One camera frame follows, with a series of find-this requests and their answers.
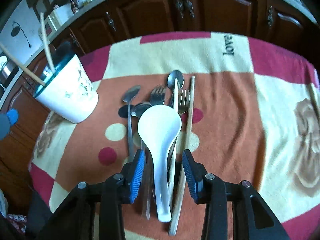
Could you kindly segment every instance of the stainless steel spoon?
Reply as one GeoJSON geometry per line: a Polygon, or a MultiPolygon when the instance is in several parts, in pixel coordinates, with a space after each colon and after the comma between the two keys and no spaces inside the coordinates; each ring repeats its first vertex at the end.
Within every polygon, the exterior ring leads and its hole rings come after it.
{"type": "MultiPolygon", "coordinates": [[[[151,107],[150,102],[139,103],[132,108],[131,115],[140,119],[142,114],[150,107],[151,107]]],[[[146,154],[145,144],[142,141],[142,139],[141,139],[141,150],[143,150],[143,152],[146,154]]]]}
{"type": "Polygon", "coordinates": [[[179,70],[173,70],[168,77],[168,88],[172,91],[172,96],[170,99],[170,106],[173,107],[173,91],[174,91],[174,81],[175,79],[178,80],[178,91],[183,87],[184,78],[179,70]]]}
{"type": "Polygon", "coordinates": [[[132,138],[132,127],[131,127],[131,109],[130,102],[138,94],[141,86],[137,85],[124,93],[122,100],[128,104],[128,147],[129,147],[129,162],[133,161],[134,149],[133,149],[133,138],[132,138]]]}
{"type": "MultiPolygon", "coordinates": [[[[135,105],[131,110],[131,115],[137,117],[140,119],[142,114],[151,107],[150,102],[142,102],[137,105],[135,105]]],[[[146,152],[146,146],[141,139],[141,150],[143,150],[145,156],[147,157],[146,152]]],[[[144,169],[143,169],[143,175],[141,180],[141,186],[142,186],[142,212],[141,215],[145,217],[147,220],[150,219],[150,207],[151,207],[151,193],[153,193],[152,190],[152,184],[153,184],[153,165],[152,165],[152,156],[148,154],[148,161],[144,163],[144,169]]]]}

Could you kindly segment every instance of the red polka dot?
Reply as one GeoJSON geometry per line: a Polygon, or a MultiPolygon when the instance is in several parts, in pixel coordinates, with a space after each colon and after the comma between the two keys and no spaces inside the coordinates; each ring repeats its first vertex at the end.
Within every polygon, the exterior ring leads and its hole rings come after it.
{"type": "MultiPolygon", "coordinates": [[[[200,109],[198,108],[194,108],[193,109],[193,115],[192,115],[192,123],[197,123],[197,122],[200,122],[201,119],[203,118],[203,113],[200,109]]],[[[187,122],[188,120],[188,113],[184,113],[182,116],[181,116],[181,120],[182,122],[187,122]]]]}
{"type": "Polygon", "coordinates": [[[102,165],[111,165],[116,161],[117,153],[114,149],[106,147],[100,150],[98,158],[102,165]]]}

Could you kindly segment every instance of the white ceramic spoon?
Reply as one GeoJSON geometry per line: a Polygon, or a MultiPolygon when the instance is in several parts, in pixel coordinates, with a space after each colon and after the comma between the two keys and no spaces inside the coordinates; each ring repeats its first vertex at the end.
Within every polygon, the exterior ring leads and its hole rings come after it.
{"type": "Polygon", "coordinates": [[[181,118],[171,107],[152,106],[139,119],[138,133],[153,159],[158,220],[171,221],[167,158],[169,149],[181,129],[181,118]]]}

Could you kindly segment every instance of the metal bolt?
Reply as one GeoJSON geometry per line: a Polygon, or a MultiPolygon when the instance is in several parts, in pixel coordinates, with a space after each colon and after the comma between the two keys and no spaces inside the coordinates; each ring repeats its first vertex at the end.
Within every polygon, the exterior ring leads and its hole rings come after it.
{"type": "Polygon", "coordinates": [[[123,175],[121,173],[116,173],[115,175],[113,175],[113,178],[116,180],[120,180],[123,178],[123,175]]]}
{"type": "Polygon", "coordinates": [[[249,181],[247,181],[247,180],[243,180],[243,181],[241,182],[241,185],[244,186],[244,187],[250,187],[250,186],[251,186],[251,183],[250,183],[249,181]]]}
{"type": "Polygon", "coordinates": [[[210,179],[210,180],[214,179],[214,175],[212,173],[207,173],[205,177],[206,179],[210,179]]]}
{"type": "Polygon", "coordinates": [[[85,188],[87,186],[87,184],[85,183],[85,182],[79,182],[79,184],[78,184],[78,188],[85,188]]]}

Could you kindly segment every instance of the blue glove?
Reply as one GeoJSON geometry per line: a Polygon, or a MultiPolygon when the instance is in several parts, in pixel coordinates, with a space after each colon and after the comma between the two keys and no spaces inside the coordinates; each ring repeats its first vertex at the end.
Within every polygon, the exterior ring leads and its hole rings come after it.
{"type": "Polygon", "coordinates": [[[15,109],[11,109],[6,114],[0,114],[0,140],[10,132],[10,127],[17,122],[18,117],[18,111],[15,109]]]}

